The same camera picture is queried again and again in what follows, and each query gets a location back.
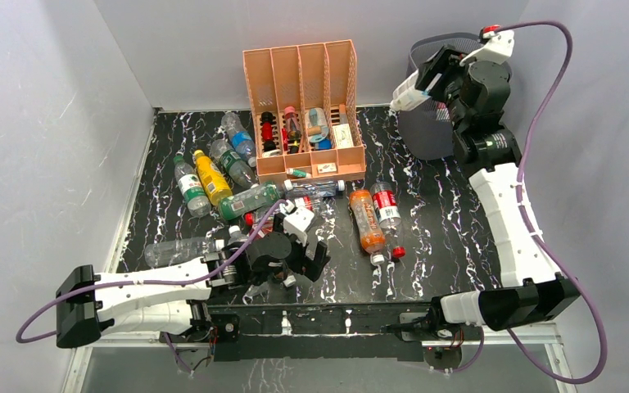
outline orange juice bottle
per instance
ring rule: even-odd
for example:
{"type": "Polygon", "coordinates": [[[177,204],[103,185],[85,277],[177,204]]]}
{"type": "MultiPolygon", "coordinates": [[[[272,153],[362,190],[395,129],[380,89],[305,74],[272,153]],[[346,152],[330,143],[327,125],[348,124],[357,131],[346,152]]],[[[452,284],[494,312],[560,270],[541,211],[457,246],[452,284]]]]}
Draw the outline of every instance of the orange juice bottle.
{"type": "Polygon", "coordinates": [[[384,248],[384,233],[380,229],[375,215],[373,198],[368,190],[353,191],[350,196],[351,210],[360,232],[360,245],[369,254],[375,254],[384,248]]]}

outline marble tabletop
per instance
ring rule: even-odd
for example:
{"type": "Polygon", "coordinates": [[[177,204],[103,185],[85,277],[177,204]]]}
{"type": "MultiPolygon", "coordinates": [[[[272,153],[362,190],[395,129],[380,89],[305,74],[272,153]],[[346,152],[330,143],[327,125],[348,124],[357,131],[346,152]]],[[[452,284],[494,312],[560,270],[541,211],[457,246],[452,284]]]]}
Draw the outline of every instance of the marble tabletop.
{"type": "MultiPolygon", "coordinates": [[[[192,218],[174,180],[172,158],[189,160],[196,149],[208,152],[224,112],[160,113],[143,168],[118,273],[149,269],[143,249],[154,242],[206,236],[228,237],[229,223],[215,211],[192,218]]],[[[247,130],[248,111],[238,114],[247,130]]],[[[246,288],[212,296],[214,305],[264,303],[368,303],[430,300],[457,291],[500,286],[500,266],[488,222],[476,194],[451,157],[424,161],[411,155],[396,129],[396,114],[385,106],[358,108],[365,144],[364,180],[347,182],[345,195],[328,198],[326,210],[310,230],[312,240],[328,243],[331,261],[317,282],[298,277],[294,288],[273,285],[259,296],[246,288]],[[406,256],[374,268],[360,248],[348,194],[387,181],[396,190],[404,226],[406,256]]],[[[235,187],[233,192],[241,189],[235,187]]],[[[243,219],[236,219],[245,232],[243,219]]]]}

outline green label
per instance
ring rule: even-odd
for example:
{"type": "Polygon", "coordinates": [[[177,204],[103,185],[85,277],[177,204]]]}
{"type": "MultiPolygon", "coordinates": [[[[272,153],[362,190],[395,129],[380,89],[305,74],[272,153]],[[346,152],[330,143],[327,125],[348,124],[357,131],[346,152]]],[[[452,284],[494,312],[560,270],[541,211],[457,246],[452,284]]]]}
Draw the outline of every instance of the green label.
{"type": "Polygon", "coordinates": [[[239,160],[241,160],[240,155],[235,150],[228,150],[220,157],[220,164],[225,169],[225,172],[229,172],[230,168],[239,160]]]}
{"type": "Polygon", "coordinates": [[[189,202],[190,200],[206,196],[201,181],[195,174],[185,174],[179,179],[179,189],[182,191],[184,200],[189,202]]]}

